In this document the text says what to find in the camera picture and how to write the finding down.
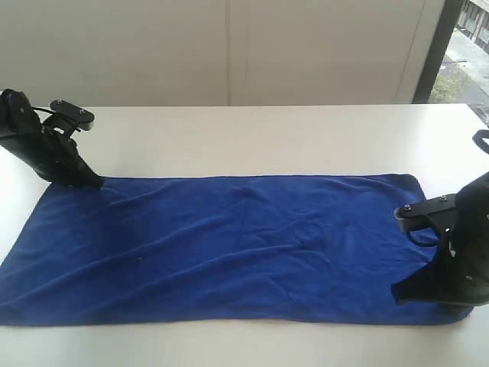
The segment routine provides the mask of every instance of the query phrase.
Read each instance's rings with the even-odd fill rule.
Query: blue towel
[[[393,218],[422,198],[395,174],[52,184],[0,267],[0,324],[452,323],[390,294],[433,256]]]

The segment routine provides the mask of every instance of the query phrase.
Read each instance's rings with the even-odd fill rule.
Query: white table
[[[100,174],[201,177],[411,173],[427,196],[459,190],[489,156],[467,106],[97,108],[75,139]],[[0,258],[47,186],[0,150]],[[0,327],[2,366],[487,366],[489,306],[451,326],[209,320]]]

